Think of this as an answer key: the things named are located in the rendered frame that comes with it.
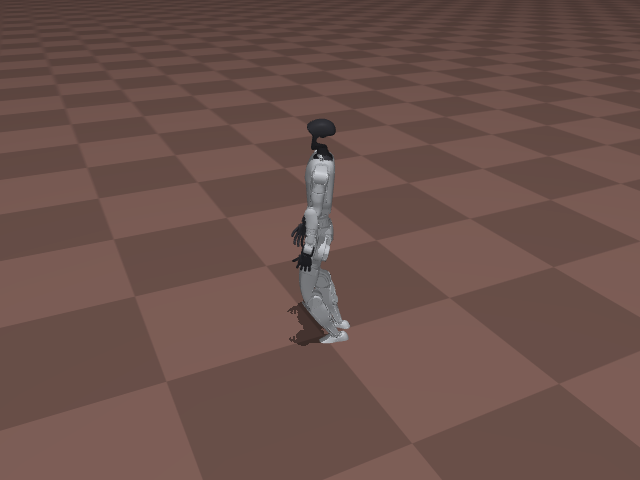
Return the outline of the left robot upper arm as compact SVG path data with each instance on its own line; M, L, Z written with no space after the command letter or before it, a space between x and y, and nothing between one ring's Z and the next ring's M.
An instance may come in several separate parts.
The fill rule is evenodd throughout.
M312 206L309 206L308 209L313 209L317 213L317 218L321 216L325 190L329 180L329 172L328 167L318 165L312 172L312 190L311 190L311 201ZM306 212L306 211L305 211ZM305 213L304 213L305 216Z

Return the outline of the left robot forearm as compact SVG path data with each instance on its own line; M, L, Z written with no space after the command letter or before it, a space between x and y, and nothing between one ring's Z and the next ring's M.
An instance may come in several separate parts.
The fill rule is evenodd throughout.
M320 228L320 224L318 223L317 213L313 209L306 210L305 219L306 238L303 253L311 255L313 247L317 242L316 236L318 236L318 229Z

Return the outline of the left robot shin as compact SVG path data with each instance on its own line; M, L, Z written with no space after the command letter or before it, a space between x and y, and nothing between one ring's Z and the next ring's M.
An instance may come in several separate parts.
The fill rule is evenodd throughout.
M325 305L324 300L322 301L321 297L318 295L313 295L308 300L308 306L302 301L305 308L312 315L312 317L331 335L333 338L339 337L339 331L332 321L332 314L330 313L327 305ZM338 336L337 336L338 335Z

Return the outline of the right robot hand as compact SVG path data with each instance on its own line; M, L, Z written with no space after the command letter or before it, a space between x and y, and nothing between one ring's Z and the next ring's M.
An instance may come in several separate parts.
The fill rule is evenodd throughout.
M297 246L298 246L298 247L299 247L299 242L300 242L300 238L301 238L301 236L302 236L302 238L301 238L301 247L303 247L303 240L304 240L304 236L306 235L306 226L305 226L306 221L305 221L305 216L303 216L303 218L302 218L302 222L303 222L303 223L299 224L299 225L298 225L298 227L296 227L296 228L294 229L294 231L292 232L292 234L291 234L291 237L293 237L293 236L294 236L294 234L295 234L295 233L296 233L296 231L297 231L297 233L296 233L296 235L295 235L295 237L294 237L294 245L296 245L296 239L297 239L297 237L298 237L298 239L297 239ZM299 234L299 236L298 236L298 234ZM305 236L305 238L306 238L306 236Z

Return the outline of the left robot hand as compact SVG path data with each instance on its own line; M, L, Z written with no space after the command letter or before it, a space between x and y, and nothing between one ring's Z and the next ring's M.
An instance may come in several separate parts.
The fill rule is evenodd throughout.
M295 261L298 260L298 264L296 266L297 269L299 268L299 265L300 265L300 270L301 271L302 271L303 266L304 266L304 271L306 272L307 267L308 267L308 272L310 272L311 271L311 265L312 265L311 257L313 256L315 248L313 247L312 254L309 255L309 254L303 253L304 246L305 246L305 244L302 247L302 251L301 251L301 254L299 255L299 257L296 258L296 259L293 259L292 261L295 262Z

